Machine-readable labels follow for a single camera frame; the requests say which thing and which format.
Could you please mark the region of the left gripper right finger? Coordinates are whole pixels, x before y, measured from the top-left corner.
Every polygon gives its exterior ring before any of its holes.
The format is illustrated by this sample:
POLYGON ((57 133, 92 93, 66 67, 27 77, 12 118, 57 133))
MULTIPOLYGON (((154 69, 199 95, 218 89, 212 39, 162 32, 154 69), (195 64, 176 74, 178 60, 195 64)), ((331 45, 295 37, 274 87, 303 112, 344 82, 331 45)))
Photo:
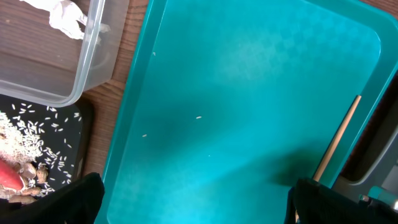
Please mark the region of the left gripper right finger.
POLYGON ((319 182, 299 179, 288 192, 285 224, 397 224, 397 210, 367 195, 354 202, 319 182))

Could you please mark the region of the orange carrot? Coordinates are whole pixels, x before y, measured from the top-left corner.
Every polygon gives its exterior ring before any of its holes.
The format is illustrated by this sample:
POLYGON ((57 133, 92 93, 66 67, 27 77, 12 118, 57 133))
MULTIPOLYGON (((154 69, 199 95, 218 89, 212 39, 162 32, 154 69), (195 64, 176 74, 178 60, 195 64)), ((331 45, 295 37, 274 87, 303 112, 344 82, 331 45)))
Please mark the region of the orange carrot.
POLYGON ((20 165, 1 159, 1 185, 6 189, 22 190, 24 183, 18 173, 20 165))

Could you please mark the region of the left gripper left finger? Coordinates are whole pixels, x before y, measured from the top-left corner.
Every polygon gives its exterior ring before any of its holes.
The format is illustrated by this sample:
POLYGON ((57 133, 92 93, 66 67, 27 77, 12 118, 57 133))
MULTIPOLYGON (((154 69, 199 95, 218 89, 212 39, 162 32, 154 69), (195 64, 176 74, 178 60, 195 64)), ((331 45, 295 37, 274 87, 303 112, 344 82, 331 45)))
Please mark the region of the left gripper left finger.
POLYGON ((1 202, 1 224, 93 223, 101 208, 104 184, 92 172, 27 205, 1 202))

